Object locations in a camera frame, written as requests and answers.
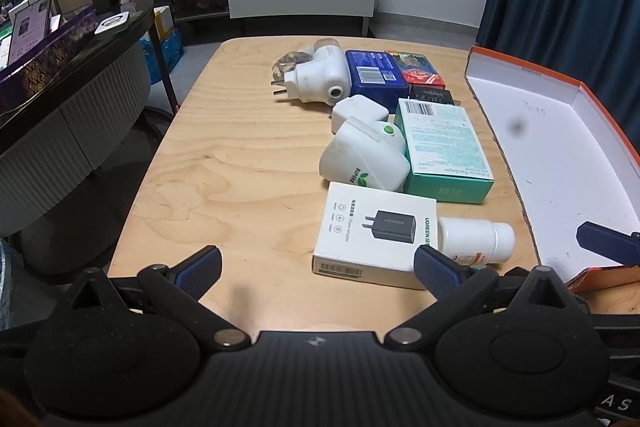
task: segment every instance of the clear plastic bag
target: clear plastic bag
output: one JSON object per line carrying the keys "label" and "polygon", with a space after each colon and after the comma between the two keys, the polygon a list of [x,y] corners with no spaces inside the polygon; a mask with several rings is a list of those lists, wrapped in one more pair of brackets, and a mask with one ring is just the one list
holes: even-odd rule
{"label": "clear plastic bag", "polygon": [[275,82],[284,82],[284,74],[287,71],[293,71],[298,64],[304,64],[313,59],[313,55],[306,52],[289,52],[280,57],[273,65],[273,80]]}

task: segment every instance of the wooden table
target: wooden table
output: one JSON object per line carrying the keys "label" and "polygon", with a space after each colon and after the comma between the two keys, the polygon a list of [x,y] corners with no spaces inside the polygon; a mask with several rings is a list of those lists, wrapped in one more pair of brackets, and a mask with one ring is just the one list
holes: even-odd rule
{"label": "wooden table", "polygon": [[[227,41],[189,93],[156,153],[111,263],[112,277],[177,264],[204,245],[223,254],[221,280],[202,303],[256,335],[260,330],[374,330],[382,337],[427,305],[412,291],[311,272],[326,197],[318,174],[332,139],[330,108],[273,96],[271,67],[317,37]],[[538,263],[508,167],[468,88],[466,52],[377,39],[342,48],[426,55],[462,102],[495,177],[482,205],[439,203],[443,216],[511,224],[516,251],[503,270]]]}

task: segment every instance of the blue box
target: blue box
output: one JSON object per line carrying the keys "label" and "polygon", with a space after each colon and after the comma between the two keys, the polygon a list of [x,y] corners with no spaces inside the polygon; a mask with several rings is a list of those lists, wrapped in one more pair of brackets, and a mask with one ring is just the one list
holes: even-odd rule
{"label": "blue box", "polygon": [[347,51],[351,96],[361,94],[395,113],[399,98],[409,96],[409,84],[391,55],[384,52]]}

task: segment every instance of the logo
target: logo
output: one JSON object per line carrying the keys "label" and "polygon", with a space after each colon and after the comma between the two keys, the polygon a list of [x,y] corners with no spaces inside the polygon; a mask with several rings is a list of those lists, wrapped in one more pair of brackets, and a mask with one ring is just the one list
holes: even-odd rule
{"label": "logo", "polygon": [[366,187],[367,186],[367,182],[365,181],[365,178],[369,176],[369,174],[367,174],[366,172],[363,172],[360,177],[358,177],[358,185],[360,187]]}
{"label": "logo", "polygon": [[312,337],[311,339],[306,341],[306,343],[314,347],[322,347],[327,343],[327,340],[322,337]]}

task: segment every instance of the open box lid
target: open box lid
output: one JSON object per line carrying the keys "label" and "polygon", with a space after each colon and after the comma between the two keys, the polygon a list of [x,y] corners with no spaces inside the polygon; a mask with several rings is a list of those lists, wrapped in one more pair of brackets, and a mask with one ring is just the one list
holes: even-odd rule
{"label": "open box lid", "polygon": [[585,221],[640,230],[640,156],[600,101],[578,80],[477,46],[466,79],[508,163],[540,263],[565,282],[617,266],[575,238]]}

